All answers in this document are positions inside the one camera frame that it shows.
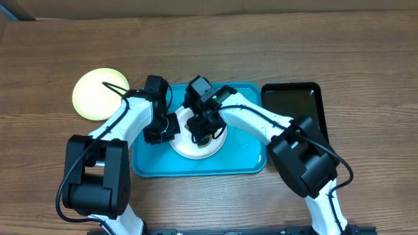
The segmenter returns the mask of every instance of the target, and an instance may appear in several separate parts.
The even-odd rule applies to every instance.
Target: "yellow plate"
[[[108,119],[120,107],[121,97],[105,87],[102,82],[129,89],[125,76],[114,69],[101,68],[88,72],[79,79],[72,91],[72,104],[84,118],[96,121]]]

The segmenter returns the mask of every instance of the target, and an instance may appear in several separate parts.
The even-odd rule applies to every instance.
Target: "cardboard box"
[[[418,10],[414,0],[0,0],[23,20]]]

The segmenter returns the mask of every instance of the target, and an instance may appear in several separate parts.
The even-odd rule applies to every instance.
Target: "white arm segment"
[[[268,118],[277,121],[280,125],[284,127],[290,126],[289,121],[293,118],[281,116],[270,111],[261,108],[249,102],[242,94],[236,93],[230,95],[227,99],[222,102],[222,107],[228,105],[244,105],[250,108],[255,109],[256,111],[264,114]],[[229,108],[220,110],[219,114],[221,115],[224,122],[233,127],[238,127],[243,131],[246,131],[248,134],[256,137],[262,143],[267,145],[270,143],[271,138],[275,135],[279,136],[283,130],[278,127],[273,127],[273,124],[264,120],[262,117],[253,113],[250,110],[241,109],[241,108]]]
[[[324,188],[319,192],[319,196],[313,199],[310,196],[305,198],[308,205],[309,212],[312,216],[312,228],[318,233],[318,235],[339,235],[341,234],[337,223],[335,222],[334,214],[332,213],[331,205],[328,199],[328,192],[335,187],[337,180],[329,181]],[[343,230],[346,229],[347,219],[342,215],[340,204],[336,191],[332,193],[332,202],[335,207],[338,220],[341,223]]]
[[[222,106],[228,105],[245,105],[250,108],[255,109],[256,111],[264,114],[268,118],[277,121],[280,125],[284,127],[290,126],[290,121],[293,119],[291,117],[281,116],[272,112],[265,110],[264,108],[257,106],[249,102],[243,95],[236,93],[230,95],[227,99],[222,102]],[[219,111],[222,119],[228,125],[233,127],[238,127],[246,131],[247,133],[258,138],[264,144],[268,144],[271,141],[271,138],[274,135],[279,136],[283,130],[277,127],[273,127],[273,124],[264,120],[262,117],[254,114],[250,110],[231,108],[224,109]],[[305,201],[308,205],[309,211],[312,216],[312,227],[319,235],[338,235],[341,234],[338,225],[335,222],[334,214],[332,213],[331,205],[328,199],[328,192],[335,187],[336,180],[329,181],[324,188],[319,192],[319,196],[313,199],[310,196],[305,198]],[[347,219],[342,215],[340,205],[338,203],[336,192],[333,194],[334,198],[334,207],[338,220],[341,223],[343,229],[346,228]]]
[[[126,140],[128,141],[128,148],[131,147],[131,144],[138,136],[138,134],[147,127],[152,121],[152,103],[143,98],[129,97],[129,110],[125,114],[122,120],[108,133],[102,140]],[[103,131],[106,130],[106,127],[111,125],[125,110],[126,103],[122,100],[122,103],[113,114],[101,127],[97,130],[91,132],[89,135],[93,138],[97,138]]]
[[[135,215],[129,204],[123,214],[116,219],[109,219],[105,215],[89,215],[89,218],[98,218],[106,221],[106,224],[109,225],[116,235],[142,235],[142,229],[144,228],[144,223]]]
[[[115,138],[119,140],[128,141],[128,148],[131,147],[131,144],[138,136],[138,134],[147,127],[152,121],[152,103],[143,99],[136,97],[129,97],[129,110],[125,114],[122,120],[108,133],[102,140],[113,140]],[[125,110],[126,103],[122,100],[121,106],[118,111],[113,114],[109,120],[106,121],[101,127],[97,130],[91,132],[89,135],[93,138],[97,138],[106,127],[111,125]],[[104,166],[104,162],[96,162],[97,166]],[[142,235],[142,229],[144,228],[144,223],[142,220],[135,215],[131,206],[128,204],[125,211],[122,215],[118,216],[116,219],[109,219],[105,215],[89,215],[90,218],[99,218],[103,221],[106,221],[106,224],[110,226],[112,231],[117,235]]]

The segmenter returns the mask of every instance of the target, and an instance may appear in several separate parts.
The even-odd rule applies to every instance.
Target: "wood grain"
[[[78,116],[72,89],[98,67],[131,87],[157,74],[186,83],[317,82],[331,144],[353,167],[338,191],[348,221],[379,234],[418,229],[418,13],[346,12],[8,23],[0,44],[0,233],[85,234],[54,197]],[[347,177],[342,167],[340,180]],[[302,198],[266,167],[250,176],[140,178],[130,204],[152,228],[308,225]],[[73,211],[65,210],[70,216]]]

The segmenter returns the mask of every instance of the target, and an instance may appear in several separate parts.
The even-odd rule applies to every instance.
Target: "black base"
[[[376,227],[348,225],[346,235],[378,235]],[[311,226],[292,226],[278,229],[187,230],[153,229],[147,235],[318,235]]]

